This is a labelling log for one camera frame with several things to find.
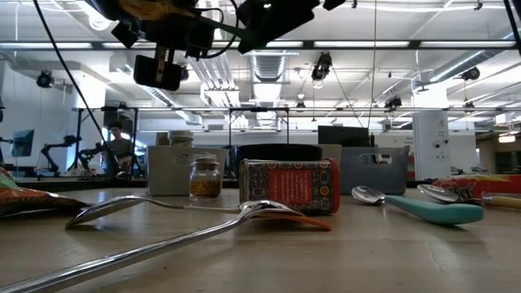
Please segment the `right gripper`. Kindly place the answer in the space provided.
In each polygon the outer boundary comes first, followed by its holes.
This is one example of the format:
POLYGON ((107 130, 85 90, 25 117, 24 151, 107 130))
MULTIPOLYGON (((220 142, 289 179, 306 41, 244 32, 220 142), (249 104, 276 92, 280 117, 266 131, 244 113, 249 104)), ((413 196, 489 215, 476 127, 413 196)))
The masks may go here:
POLYGON ((237 10, 245 26, 238 52, 264 48, 269 42, 289 33, 314 18, 318 0, 247 0, 237 10))

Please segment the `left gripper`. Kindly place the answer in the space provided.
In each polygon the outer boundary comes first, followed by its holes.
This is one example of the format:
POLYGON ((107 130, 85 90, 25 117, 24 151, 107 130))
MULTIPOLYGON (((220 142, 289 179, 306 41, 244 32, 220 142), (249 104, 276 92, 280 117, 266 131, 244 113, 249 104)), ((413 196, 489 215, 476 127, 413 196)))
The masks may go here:
POLYGON ((126 48, 138 39, 170 50, 183 50, 190 57, 207 57, 212 47, 214 27, 193 19, 122 20, 112 35, 126 48))

